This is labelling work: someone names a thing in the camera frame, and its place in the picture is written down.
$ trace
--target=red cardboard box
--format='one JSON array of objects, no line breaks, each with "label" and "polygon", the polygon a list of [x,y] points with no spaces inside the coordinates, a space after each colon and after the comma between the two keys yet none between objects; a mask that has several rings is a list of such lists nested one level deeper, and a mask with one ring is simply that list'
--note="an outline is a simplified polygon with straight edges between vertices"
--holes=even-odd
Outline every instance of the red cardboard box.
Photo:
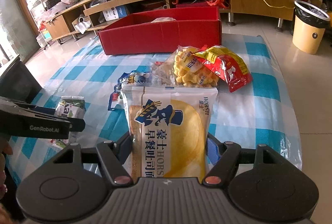
[{"label": "red cardboard box", "polygon": [[[151,23],[159,17],[176,21]],[[106,55],[173,52],[179,45],[220,45],[221,22],[217,7],[161,9],[131,14],[98,34]]]}]

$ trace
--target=human hand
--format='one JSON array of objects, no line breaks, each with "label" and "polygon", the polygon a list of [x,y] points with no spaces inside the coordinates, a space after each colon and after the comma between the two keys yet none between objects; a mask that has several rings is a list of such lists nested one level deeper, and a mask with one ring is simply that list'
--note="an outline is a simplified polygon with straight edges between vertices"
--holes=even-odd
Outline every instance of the human hand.
[{"label": "human hand", "polygon": [[11,220],[9,213],[0,204],[0,224],[14,224],[13,220]]},{"label": "human hand", "polygon": [[[9,145],[8,141],[5,141],[5,143],[6,144],[4,146],[3,152],[5,154],[12,155],[13,150],[12,150],[11,146]],[[5,156],[3,154],[0,154],[0,199],[2,199],[7,192],[7,187],[4,184],[5,180],[6,180],[5,165],[6,165]],[[2,224],[1,211],[0,211],[0,224]]]}]

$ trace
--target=garbage bag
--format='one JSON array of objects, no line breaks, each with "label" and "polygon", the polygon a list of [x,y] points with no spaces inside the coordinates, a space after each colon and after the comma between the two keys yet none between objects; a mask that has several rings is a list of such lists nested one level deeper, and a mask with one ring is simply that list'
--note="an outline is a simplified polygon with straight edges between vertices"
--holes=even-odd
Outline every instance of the garbage bag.
[{"label": "garbage bag", "polygon": [[316,28],[326,28],[330,24],[330,16],[318,7],[303,2],[295,1],[295,15],[306,24]]}]

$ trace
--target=red snack packet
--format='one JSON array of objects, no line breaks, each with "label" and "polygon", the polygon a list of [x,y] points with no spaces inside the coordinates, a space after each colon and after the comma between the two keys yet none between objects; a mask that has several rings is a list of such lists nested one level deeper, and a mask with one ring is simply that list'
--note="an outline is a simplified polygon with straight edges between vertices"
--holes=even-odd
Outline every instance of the red snack packet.
[{"label": "red snack packet", "polygon": [[224,46],[204,46],[201,51],[193,53],[198,60],[222,80],[227,82],[232,93],[252,81],[252,76],[238,55]]}]

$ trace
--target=trash can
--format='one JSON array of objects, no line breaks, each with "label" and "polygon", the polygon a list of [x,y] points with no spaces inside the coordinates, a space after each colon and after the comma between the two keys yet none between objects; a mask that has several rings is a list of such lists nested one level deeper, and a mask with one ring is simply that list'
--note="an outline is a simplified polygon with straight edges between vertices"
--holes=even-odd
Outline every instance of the trash can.
[{"label": "trash can", "polygon": [[330,16],[300,0],[295,1],[295,15],[293,44],[306,53],[315,54],[326,27],[330,25]]}]

